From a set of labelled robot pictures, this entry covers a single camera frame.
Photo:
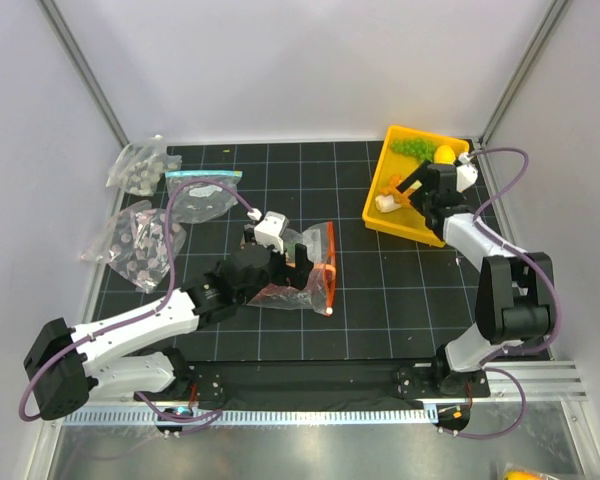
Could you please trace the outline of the orange zipper clear bag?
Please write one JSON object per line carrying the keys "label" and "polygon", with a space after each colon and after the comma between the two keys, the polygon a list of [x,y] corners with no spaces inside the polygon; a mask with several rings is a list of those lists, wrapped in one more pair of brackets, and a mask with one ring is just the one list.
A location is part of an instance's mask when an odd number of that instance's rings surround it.
{"label": "orange zipper clear bag", "polygon": [[298,310],[311,309],[314,312],[330,316],[333,313],[333,301],[336,289],[336,248],[332,221],[314,224],[303,232],[287,228],[282,239],[286,249],[287,263],[294,261],[294,246],[302,243],[307,247],[308,258],[313,262],[313,270],[306,287],[292,303],[251,304],[248,306]]}

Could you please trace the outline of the orange toy shrimp pile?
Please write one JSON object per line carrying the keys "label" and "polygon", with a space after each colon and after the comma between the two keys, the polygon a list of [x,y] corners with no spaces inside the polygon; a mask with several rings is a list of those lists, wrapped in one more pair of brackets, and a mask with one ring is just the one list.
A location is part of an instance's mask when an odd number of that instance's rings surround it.
{"label": "orange toy shrimp pile", "polygon": [[392,200],[399,207],[411,205],[410,196],[419,188],[420,183],[416,181],[413,185],[403,186],[406,178],[400,174],[392,174],[386,185],[379,189],[379,195],[387,203]]}

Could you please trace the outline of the toy green onion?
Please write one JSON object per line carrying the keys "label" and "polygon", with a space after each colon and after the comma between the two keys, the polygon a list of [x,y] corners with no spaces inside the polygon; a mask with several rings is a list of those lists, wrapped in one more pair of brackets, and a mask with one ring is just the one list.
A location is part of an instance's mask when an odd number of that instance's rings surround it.
{"label": "toy green onion", "polygon": [[391,213],[402,208],[392,195],[377,195],[374,203],[380,213]]}

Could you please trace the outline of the toy meat slab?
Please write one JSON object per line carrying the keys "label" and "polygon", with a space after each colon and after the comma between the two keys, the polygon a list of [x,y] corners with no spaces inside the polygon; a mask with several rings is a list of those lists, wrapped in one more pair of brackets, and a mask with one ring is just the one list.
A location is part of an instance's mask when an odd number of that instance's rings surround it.
{"label": "toy meat slab", "polygon": [[292,303],[301,293],[292,286],[269,284],[262,289],[251,301],[251,304]]}

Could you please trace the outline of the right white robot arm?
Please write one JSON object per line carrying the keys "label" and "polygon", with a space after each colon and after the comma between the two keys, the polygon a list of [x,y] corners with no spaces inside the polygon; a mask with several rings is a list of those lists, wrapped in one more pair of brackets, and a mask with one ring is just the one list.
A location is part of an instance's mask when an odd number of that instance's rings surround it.
{"label": "right white robot arm", "polygon": [[439,396],[460,396],[484,383],[485,363],[499,354],[545,349],[562,321],[550,257],[526,252],[481,220],[463,194],[476,176],[470,164],[425,161],[395,186],[396,199],[479,273],[474,324],[431,361],[430,382]]}

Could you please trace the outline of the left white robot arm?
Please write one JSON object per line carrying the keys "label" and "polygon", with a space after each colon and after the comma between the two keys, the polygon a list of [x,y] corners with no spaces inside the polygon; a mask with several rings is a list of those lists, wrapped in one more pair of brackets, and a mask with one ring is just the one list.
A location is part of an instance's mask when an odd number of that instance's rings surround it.
{"label": "left white robot arm", "polygon": [[235,315],[269,285],[303,289],[313,262],[295,247],[295,261],[272,247],[248,242],[214,267],[161,299],[95,323],[47,322],[23,366],[29,379],[19,404],[26,422],[65,417],[104,386],[112,362],[158,341],[194,332]]}

